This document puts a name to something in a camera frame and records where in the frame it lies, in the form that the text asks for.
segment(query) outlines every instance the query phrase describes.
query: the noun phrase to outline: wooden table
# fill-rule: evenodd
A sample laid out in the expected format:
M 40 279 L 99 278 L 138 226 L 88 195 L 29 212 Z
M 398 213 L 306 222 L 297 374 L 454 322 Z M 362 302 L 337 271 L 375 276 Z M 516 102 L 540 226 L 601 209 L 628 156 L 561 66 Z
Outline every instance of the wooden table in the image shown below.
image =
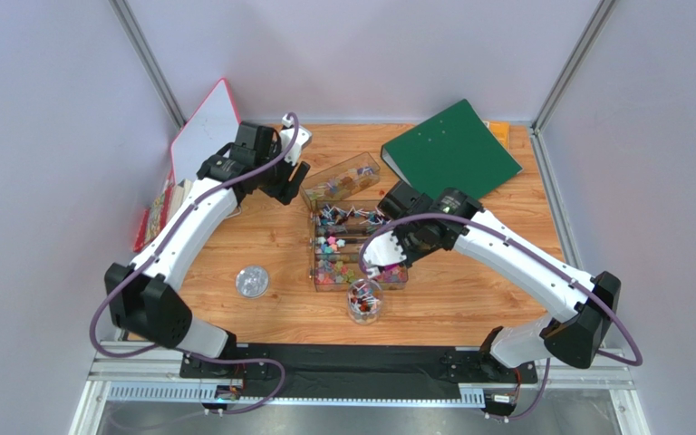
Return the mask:
M 369 151 L 381 182 L 352 199 L 380 199 L 397 178 L 380 160 L 383 143 L 411 125 L 309 125 L 303 159 L 315 174 Z M 524 171 L 481 201 L 531 243 L 562 259 L 546 194 L 525 127 L 512 126 L 509 150 Z M 262 192 L 243 214 L 219 226 L 190 268 L 179 295 L 198 318 L 237 334 L 241 343 L 480 345 L 499 325 L 538 318 L 544 309 L 497 272 L 455 252 L 432 254 L 410 269 L 404 290 L 386 292 L 386 310 L 370 326 L 354 324 L 345 295 L 316 293 L 308 277 L 309 211 L 301 198 L 282 206 Z M 257 299 L 235 288 L 245 266 L 261 265 L 271 285 Z

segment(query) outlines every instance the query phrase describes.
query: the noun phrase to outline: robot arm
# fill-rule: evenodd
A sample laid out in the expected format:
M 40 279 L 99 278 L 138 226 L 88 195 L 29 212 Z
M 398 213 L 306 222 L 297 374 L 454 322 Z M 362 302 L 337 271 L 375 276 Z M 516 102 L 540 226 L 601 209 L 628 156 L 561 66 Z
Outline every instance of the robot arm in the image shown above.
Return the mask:
M 273 167 L 229 188 L 219 187 L 279 156 L 284 151 L 282 142 L 290 143 L 295 134 L 291 127 L 286 117 L 280 133 L 271 127 L 242 122 L 236 140 L 203 162 L 188 199 L 158 237 L 128 266 L 112 264 L 107 269 L 104 284 L 109 294 L 138 266 L 141 268 L 140 274 L 110 302 L 116 326 L 160 346 L 208 357 L 218 357 L 235 341 L 232 333 L 193 317 L 177 292 L 198 252 L 246 195 L 261 189 L 283 204 L 289 204 L 297 195 L 310 169 L 307 163 L 297 165 L 312 138 L 310 131 L 302 127 L 292 148 Z
M 438 213 L 466 219 L 471 225 L 436 218 L 407 219 L 411 222 L 398 225 L 367 246 L 363 260 L 372 266 L 371 276 L 379 273 L 379 266 L 412 266 L 440 248 L 454 249 L 497 270 L 548 311 L 534 322 L 499 327 L 488 335 L 480 350 L 498 363 L 494 364 L 495 370 L 549 356 L 578 368 L 592 364 L 611 322 L 575 287 L 583 285 L 615 310 L 621 287 L 618 278 L 608 272 L 591 277 L 560 262 L 456 189 L 446 189 L 433 200 L 400 182 L 381 201 L 379 209 L 395 220 Z

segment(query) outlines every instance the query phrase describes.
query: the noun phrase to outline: white wall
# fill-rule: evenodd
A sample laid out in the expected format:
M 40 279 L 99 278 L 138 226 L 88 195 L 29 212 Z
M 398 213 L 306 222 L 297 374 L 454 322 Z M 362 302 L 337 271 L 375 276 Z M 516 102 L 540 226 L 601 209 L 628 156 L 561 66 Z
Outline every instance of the white wall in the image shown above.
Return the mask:
M 0 2 L 0 433 L 68 431 L 174 132 L 108 2 Z
M 189 115 L 226 76 L 241 117 L 420 120 L 460 98 L 530 121 L 597 0 L 130 0 Z
M 652 432 L 696 433 L 696 2 L 620 2 L 544 138 L 585 266 L 623 280 Z

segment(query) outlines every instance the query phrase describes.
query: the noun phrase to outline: green binder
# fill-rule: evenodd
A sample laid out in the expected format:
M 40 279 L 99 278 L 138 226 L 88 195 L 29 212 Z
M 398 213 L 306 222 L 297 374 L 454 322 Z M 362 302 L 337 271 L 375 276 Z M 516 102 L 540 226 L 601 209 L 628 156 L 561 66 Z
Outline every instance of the green binder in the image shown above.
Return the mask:
M 482 198 L 522 170 L 466 100 L 383 145 L 381 157 L 435 199 L 445 188 Z

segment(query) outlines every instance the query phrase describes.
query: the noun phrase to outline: cable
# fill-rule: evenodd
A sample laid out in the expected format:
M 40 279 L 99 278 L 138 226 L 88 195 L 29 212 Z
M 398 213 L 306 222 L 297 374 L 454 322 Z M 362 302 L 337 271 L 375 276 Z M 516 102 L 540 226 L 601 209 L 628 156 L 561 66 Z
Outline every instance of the cable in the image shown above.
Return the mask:
M 299 135 L 300 132 L 300 120 L 297 118 L 297 114 L 290 111 L 289 113 L 286 114 L 286 118 L 292 120 L 293 125 L 294 125 L 294 131 L 292 134 L 292 139 L 289 141 L 289 144 L 286 145 L 286 148 L 281 151 L 280 154 L 275 156 L 274 159 L 270 160 L 267 162 L 265 165 L 251 170 L 246 174 L 243 174 L 241 176 L 238 176 L 234 179 L 230 179 L 228 181 L 225 181 L 224 183 L 219 184 L 218 186 L 215 186 L 214 188 L 210 188 L 206 192 L 204 192 L 202 195 L 197 197 L 195 201 L 191 204 L 192 207 L 185 208 L 185 210 L 182 212 L 179 217 L 177 217 L 177 220 L 174 221 L 174 225 L 171 226 L 169 231 L 166 233 L 166 235 L 163 237 L 163 240 L 160 242 L 158 247 L 155 248 L 155 251 L 153 252 L 153 255 L 150 256 L 147 260 L 144 261 L 143 264 L 141 264 L 139 267 L 133 270 L 130 275 L 126 276 L 125 279 L 123 279 L 112 291 L 107 295 L 107 297 L 104 298 L 103 301 L 101 301 L 101 304 L 99 307 L 96 309 L 95 313 L 93 313 L 93 317 L 91 319 L 91 326 L 89 328 L 89 338 L 91 339 L 91 344 L 93 345 L 93 348 L 96 349 L 98 353 L 101 353 L 104 356 L 110 357 L 110 358 L 129 358 L 131 356 L 136 356 L 140 355 L 142 353 L 145 353 L 147 351 L 150 351 L 152 349 L 155 349 L 158 347 L 156 344 L 151 344 L 149 346 L 145 346 L 139 350 L 132 351 L 132 352 L 127 352 L 127 353 L 114 353 L 110 352 L 102 346 L 102 344 L 99 342 L 99 339 L 96 335 L 96 327 L 99 324 L 99 319 L 102 317 L 102 313 L 104 312 L 104 309 L 109 306 L 110 302 L 116 298 L 125 288 L 128 284 L 131 283 L 134 279 L 136 279 L 139 275 L 141 275 L 141 272 L 143 270 L 146 270 L 148 267 L 152 265 L 157 259 L 158 256 L 166 249 L 166 246 L 169 244 L 169 241 L 174 237 L 176 234 L 177 230 L 179 227 L 182 225 L 182 223 L 188 218 L 189 214 L 198 208 L 198 205 L 203 202 L 205 199 L 210 197 L 211 195 L 214 195 L 215 193 L 219 192 L 222 189 L 229 189 L 232 186 L 236 185 L 237 183 L 250 179 L 252 177 L 255 177 L 262 172 L 265 172 L 266 170 L 273 168 L 279 161 L 283 160 L 284 157 L 286 157 L 286 154 L 294 147 L 295 143 L 297 142 L 297 136 Z M 267 359 L 267 358 L 254 358 L 254 359 L 248 359 L 248 360 L 219 360 L 215 358 L 209 358 L 204 355 L 199 355 L 197 353 L 193 353 L 193 356 L 196 358 L 206 361 L 208 363 L 219 363 L 219 364 L 236 364 L 236 363 L 270 363 L 278 367 L 278 369 L 281 371 L 281 379 L 278 382 L 278 385 L 276 385 L 275 389 L 273 392 L 268 394 L 265 398 L 263 398 L 261 401 L 247 406 L 241 410 L 232 410 L 232 411 L 227 411 L 225 414 L 239 414 L 243 412 L 249 412 L 252 410 L 255 410 L 265 404 L 267 401 L 270 401 L 278 392 L 281 390 L 281 387 L 284 385 L 284 380 L 286 377 L 286 370 L 284 368 L 284 365 L 281 364 L 278 361 Z
M 624 363 L 627 365 L 632 365 L 633 367 L 637 367 L 639 365 L 643 364 L 643 354 L 640 352 L 640 349 L 638 349 L 637 343 L 633 339 L 632 335 L 630 334 L 629 331 L 627 331 L 627 327 L 624 326 L 622 323 L 621 319 L 619 319 L 618 316 L 616 316 L 616 313 L 609 307 L 605 302 L 603 302 L 602 299 L 597 297 L 594 293 L 590 292 L 589 289 L 584 287 L 581 283 L 578 281 L 575 281 L 571 276 L 563 272 L 562 270 L 558 269 L 548 261 L 546 261 L 542 256 L 536 254 L 533 252 L 530 248 L 527 246 L 522 245 L 521 243 L 517 242 L 516 240 L 507 237 L 506 235 L 502 234 L 500 231 L 497 231 L 491 227 L 485 226 L 480 224 L 479 222 L 474 222 L 473 220 L 466 219 L 464 217 L 460 216 L 452 216 L 452 215 L 447 215 L 444 213 L 421 213 L 419 215 L 413 215 L 413 216 L 407 216 L 407 217 L 402 217 L 400 219 L 393 220 L 389 222 L 388 224 L 385 224 L 384 226 L 380 227 L 377 231 L 372 233 L 371 236 L 367 238 L 367 240 L 364 242 L 362 245 L 362 249 L 359 251 L 359 268 L 362 269 L 362 271 L 366 274 L 367 273 L 367 268 L 366 264 L 364 263 L 364 252 L 367 250 L 367 247 L 370 245 L 370 243 L 380 234 L 386 233 L 393 228 L 402 225 L 402 224 L 409 224 L 411 222 L 415 222 L 417 220 L 427 220 L 427 219 L 439 219 L 439 220 L 450 220 L 453 222 L 457 222 L 461 225 L 465 225 L 467 227 L 474 227 L 482 232 L 488 233 L 493 237 L 496 237 L 498 241 L 501 243 L 506 243 L 508 245 L 511 245 L 520 251 L 522 251 L 525 255 L 529 256 L 533 260 L 535 260 L 537 263 L 539 263 L 541 266 L 545 267 L 548 269 L 550 272 L 554 273 L 555 275 L 559 276 L 563 280 L 569 283 L 573 283 L 573 286 L 576 290 L 579 292 L 583 293 L 586 297 L 588 297 L 591 301 L 593 301 L 603 312 L 608 316 L 608 318 L 611 319 L 611 322 L 613 322 L 616 325 L 616 328 L 619 330 L 620 333 L 622 333 L 624 339 L 627 341 L 627 343 L 630 345 L 630 349 L 632 349 L 635 359 L 634 360 L 628 360 L 626 358 L 623 358 L 619 355 L 614 355 L 613 353 L 609 353 L 603 350 L 597 350 L 597 353 L 606 357 L 610 358 L 612 360 L 616 360 L 619 363 Z
M 533 402 L 530 403 L 530 406 L 527 407 L 526 410 L 520 412 L 517 415 L 512 415 L 512 416 L 507 416 L 507 417 L 498 417 L 494 415 L 490 415 L 488 413 L 485 413 L 485 418 L 492 418 L 497 421 L 504 421 L 504 422 L 509 422 L 509 421 L 517 421 L 517 420 L 522 420 L 528 415 L 530 415 L 535 409 L 536 406 L 541 402 L 541 396 L 544 395 L 544 391 L 546 390 L 546 384 L 549 382 L 549 368 L 552 366 L 552 359 L 551 358 L 546 358 L 546 368 L 544 369 L 544 379 L 541 381 L 541 388 L 538 389 L 538 394 L 536 395 L 536 398 L 533 399 Z
M 278 367 L 278 370 L 281 372 L 281 378 L 278 380 L 278 384 L 275 386 L 273 391 L 270 392 L 267 396 L 262 398 L 262 400 L 258 401 L 257 403 L 251 404 L 245 408 L 241 408 L 240 410 L 228 410 L 228 411 L 223 411 L 225 415 L 234 415 L 234 414 L 243 414 L 244 412 L 249 412 L 253 411 L 261 406 L 263 406 L 265 403 L 273 399 L 278 392 L 281 391 L 281 388 L 284 386 L 284 380 L 286 378 L 286 370 L 284 369 L 284 365 L 276 360 L 271 360 L 269 358 L 249 358 L 246 360 L 219 360 L 217 358 L 209 358 L 204 355 L 200 355 L 197 353 L 191 354 L 195 358 L 206 362 L 206 363 L 214 363 L 214 364 L 259 364 L 259 363 L 267 363 L 267 364 L 273 364 L 274 366 Z
M 522 376 L 519 374 L 519 369 L 517 367 L 514 368 L 514 374 L 517 376 L 517 387 L 514 389 L 514 403 L 519 402 L 519 390 L 520 387 L 522 386 Z

